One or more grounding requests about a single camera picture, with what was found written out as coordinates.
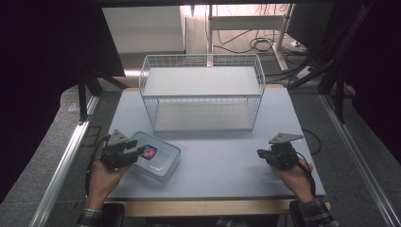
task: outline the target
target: black curtain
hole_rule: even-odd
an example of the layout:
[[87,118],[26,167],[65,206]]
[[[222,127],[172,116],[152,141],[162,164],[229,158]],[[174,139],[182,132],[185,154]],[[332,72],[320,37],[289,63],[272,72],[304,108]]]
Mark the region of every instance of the black curtain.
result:
[[400,1],[375,1],[342,69],[358,113],[401,163],[400,40]]
[[61,94],[83,71],[103,74],[94,77],[124,71],[95,4],[2,2],[0,34],[3,201],[53,122]]

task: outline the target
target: wall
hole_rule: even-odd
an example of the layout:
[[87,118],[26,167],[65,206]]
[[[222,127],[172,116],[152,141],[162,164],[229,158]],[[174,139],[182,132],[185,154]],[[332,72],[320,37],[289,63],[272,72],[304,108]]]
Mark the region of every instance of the wall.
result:
[[103,9],[119,54],[183,51],[180,7]]

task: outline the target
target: container lid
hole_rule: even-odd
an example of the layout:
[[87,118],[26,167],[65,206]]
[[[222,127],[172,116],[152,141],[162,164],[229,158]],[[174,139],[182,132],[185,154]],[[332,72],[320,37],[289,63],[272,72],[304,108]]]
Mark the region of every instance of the container lid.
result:
[[137,147],[146,146],[145,152],[138,157],[132,167],[154,180],[165,180],[177,165],[181,150],[166,141],[138,131],[132,140],[137,140]]

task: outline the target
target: sleeve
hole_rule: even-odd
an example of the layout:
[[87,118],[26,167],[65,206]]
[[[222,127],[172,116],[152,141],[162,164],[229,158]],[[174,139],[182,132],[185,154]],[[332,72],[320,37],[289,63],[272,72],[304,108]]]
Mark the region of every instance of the sleeve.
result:
[[299,204],[301,215],[307,227],[336,227],[340,223],[333,219],[323,201],[315,200]]
[[101,227],[102,220],[102,211],[85,208],[77,221],[77,227]]

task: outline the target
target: white table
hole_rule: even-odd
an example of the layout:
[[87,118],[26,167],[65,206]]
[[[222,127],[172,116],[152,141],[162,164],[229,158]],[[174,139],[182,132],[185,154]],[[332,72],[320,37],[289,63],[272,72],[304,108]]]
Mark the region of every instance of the white table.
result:
[[[278,132],[302,134],[287,89],[265,90],[253,131],[159,133],[152,130],[139,92],[127,89],[109,133],[115,129],[128,137],[143,131],[182,150],[166,183],[134,170],[124,175],[109,201],[123,201],[128,216],[280,214],[288,211],[288,199],[295,198],[256,153],[268,148]],[[313,163],[305,139],[291,143]],[[324,196],[316,168],[312,175],[317,197]]]

